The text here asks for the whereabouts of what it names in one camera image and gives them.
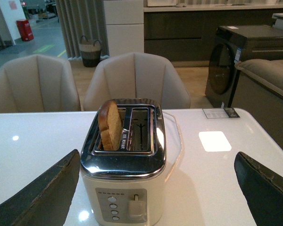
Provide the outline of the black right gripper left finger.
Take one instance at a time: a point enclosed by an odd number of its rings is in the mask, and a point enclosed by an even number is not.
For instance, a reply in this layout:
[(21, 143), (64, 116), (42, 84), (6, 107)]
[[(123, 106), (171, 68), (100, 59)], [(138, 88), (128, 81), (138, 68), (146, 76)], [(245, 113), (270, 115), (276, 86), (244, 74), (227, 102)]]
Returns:
[(34, 181), (0, 204), (0, 226), (64, 225), (79, 179), (74, 149)]

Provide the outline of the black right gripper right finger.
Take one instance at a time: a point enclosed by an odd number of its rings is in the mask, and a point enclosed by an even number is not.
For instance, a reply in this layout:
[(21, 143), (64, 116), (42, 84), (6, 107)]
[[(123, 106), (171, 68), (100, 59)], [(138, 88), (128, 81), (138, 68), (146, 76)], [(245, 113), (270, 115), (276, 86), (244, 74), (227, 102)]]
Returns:
[(243, 152), (234, 170), (256, 225), (283, 226), (283, 177)]

